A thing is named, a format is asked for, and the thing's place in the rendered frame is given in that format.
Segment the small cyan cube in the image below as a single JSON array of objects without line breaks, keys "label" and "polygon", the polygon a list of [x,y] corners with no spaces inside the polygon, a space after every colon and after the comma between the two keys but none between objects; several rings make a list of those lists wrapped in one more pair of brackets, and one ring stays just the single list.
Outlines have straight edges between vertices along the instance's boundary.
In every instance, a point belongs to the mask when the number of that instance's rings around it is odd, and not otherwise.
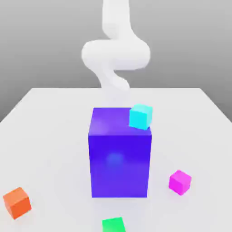
[{"label": "small cyan cube", "polygon": [[129,110],[129,126],[147,130],[152,122],[153,107],[136,104]]}]

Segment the small magenta cube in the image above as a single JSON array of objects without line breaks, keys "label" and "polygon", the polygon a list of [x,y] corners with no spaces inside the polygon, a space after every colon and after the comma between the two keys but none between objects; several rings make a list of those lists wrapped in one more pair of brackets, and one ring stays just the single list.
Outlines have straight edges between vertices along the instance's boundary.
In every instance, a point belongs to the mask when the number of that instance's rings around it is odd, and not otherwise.
[{"label": "small magenta cube", "polygon": [[169,188],[178,195],[183,195],[190,188],[192,177],[181,170],[177,170],[169,178]]}]

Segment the small green cube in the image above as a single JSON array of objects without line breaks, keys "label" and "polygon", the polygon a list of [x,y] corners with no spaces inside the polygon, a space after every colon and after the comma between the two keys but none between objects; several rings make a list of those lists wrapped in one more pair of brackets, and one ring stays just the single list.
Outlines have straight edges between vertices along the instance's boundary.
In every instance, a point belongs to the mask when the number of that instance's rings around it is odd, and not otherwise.
[{"label": "small green cube", "polygon": [[103,220],[102,232],[126,232],[122,217]]}]

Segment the small orange cube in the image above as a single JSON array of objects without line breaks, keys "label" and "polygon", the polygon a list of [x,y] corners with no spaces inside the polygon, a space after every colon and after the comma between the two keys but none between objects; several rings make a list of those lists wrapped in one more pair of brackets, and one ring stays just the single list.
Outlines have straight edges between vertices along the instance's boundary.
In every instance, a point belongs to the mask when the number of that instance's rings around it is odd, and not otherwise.
[{"label": "small orange cube", "polygon": [[3,201],[13,219],[19,218],[32,209],[29,196],[21,187],[3,195]]}]

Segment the large blue box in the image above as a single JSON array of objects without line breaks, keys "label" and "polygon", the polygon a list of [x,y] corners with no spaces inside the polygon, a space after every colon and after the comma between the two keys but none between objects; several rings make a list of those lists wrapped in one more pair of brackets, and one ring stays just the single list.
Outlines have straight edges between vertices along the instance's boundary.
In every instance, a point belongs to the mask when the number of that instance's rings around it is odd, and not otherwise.
[{"label": "large blue box", "polygon": [[152,133],[129,126],[129,108],[93,108],[88,132],[94,198],[145,198]]}]

